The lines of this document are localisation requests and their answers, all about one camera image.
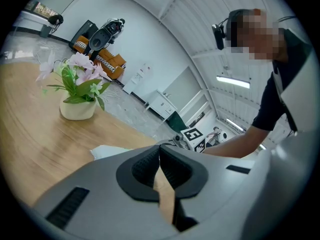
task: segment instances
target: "metal stand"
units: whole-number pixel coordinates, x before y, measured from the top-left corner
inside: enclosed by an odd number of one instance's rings
[[[100,52],[101,50],[102,50],[102,49],[94,50],[94,51],[92,52],[92,54],[91,54],[90,60],[91,60],[91,61],[95,61],[97,55],[99,54],[99,52]],[[85,49],[84,49],[83,54],[84,54],[84,55],[89,55],[90,51],[91,51],[90,45],[87,44],[86,47],[85,47]]]

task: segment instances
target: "artificial flower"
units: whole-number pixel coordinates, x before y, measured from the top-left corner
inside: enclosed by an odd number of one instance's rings
[[[62,70],[68,66],[67,60],[64,62],[55,63],[53,66],[53,72],[57,73],[59,76],[62,75]]]
[[[102,76],[97,77],[96,79],[100,79],[101,81],[98,83],[98,86],[102,86],[105,83],[109,83],[109,81],[107,81],[105,78],[103,78]]]
[[[94,66],[95,70],[99,72],[99,75],[109,81],[112,81],[112,79],[107,75],[106,72],[104,72],[104,69],[102,68],[101,64],[98,63],[96,66]]]
[[[75,79],[76,78],[76,75],[77,75],[77,70],[75,69],[70,69],[71,71],[71,74],[72,74],[72,78]]]
[[[97,79],[97,77],[99,76],[99,72],[98,71],[94,71],[93,70],[89,70],[87,69],[86,71],[83,71],[81,69],[77,69],[76,70],[76,74],[79,77],[76,81],[75,84],[77,86],[81,85],[82,83],[91,80],[91,79]]]
[[[67,63],[69,66],[83,67],[87,70],[94,69],[94,63],[89,59],[89,56],[85,56],[80,52],[72,55]]]
[[[101,90],[102,86],[93,83],[92,85],[90,85],[90,88],[91,88],[90,92],[92,92],[93,94],[99,95],[100,94],[99,90]]]
[[[48,58],[48,62],[44,62],[40,64],[40,67],[39,67],[40,75],[37,77],[35,81],[37,82],[47,78],[50,75],[50,73],[54,70],[54,64],[55,64],[55,54],[51,50]]]

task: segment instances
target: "pink flower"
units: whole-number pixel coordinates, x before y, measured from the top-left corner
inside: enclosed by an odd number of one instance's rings
[[[82,83],[91,80],[91,79],[97,79],[99,76],[99,72],[98,71],[94,71],[93,70],[89,70],[87,69],[86,71],[83,71],[81,69],[77,69],[76,70],[76,74],[79,77],[76,81],[75,84],[77,86],[81,85]]]
[[[84,54],[77,52],[72,55],[67,62],[70,66],[78,66],[83,67],[88,70],[94,69],[94,63],[89,59],[89,56],[85,56]]]
[[[44,62],[40,64],[40,67],[39,67],[40,75],[37,77],[35,81],[37,82],[47,78],[50,75],[50,73],[54,70],[54,64],[55,64],[55,54],[51,50],[48,58],[48,62]]]
[[[95,71],[99,72],[99,75],[109,81],[112,81],[112,79],[107,75],[106,72],[104,72],[104,69],[102,68],[101,64],[98,63],[96,66],[94,66]]]
[[[97,77],[97,79],[100,79],[101,81],[98,83],[98,86],[102,86],[105,83],[109,83],[109,81],[107,81],[105,78],[103,78],[102,76]]]

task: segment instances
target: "ceiling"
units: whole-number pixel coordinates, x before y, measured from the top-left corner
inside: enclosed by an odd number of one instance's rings
[[[258,113],[261,97],[272,72],[271,63],[245,63],[237,54],[217,50],[212,24],[228,17],[232,10],[259,8],[267,10],[273,18],[293,15],[283,0],[134,0],[153,14],[179,41],[193,60],[210,91],[217,116],[226,118],[248,129]],[[282,22],[280,27],[291,28],[306,38],[297,20]],[[217,81],[223,75],[250,82],[250,89]],[[263,142],[274,146],[290,133],[283,115],[275,129]]]

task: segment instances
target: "window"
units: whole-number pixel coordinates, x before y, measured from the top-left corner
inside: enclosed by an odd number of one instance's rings
[[[44,4],[42,4],[38,1],[28,2],[26,4],[26,6],[24,7],[24,11],[38,15],[38,16],[45,18],[45,19],[48,19],[49,17],[58,14],[54,10],[50,9],[49,7],[45,6]]]
[[[205,116],[205,113],[202,112],[190,125],[189,127],[192,128],[194,127],[199,121],[201,118],[203,118]]]

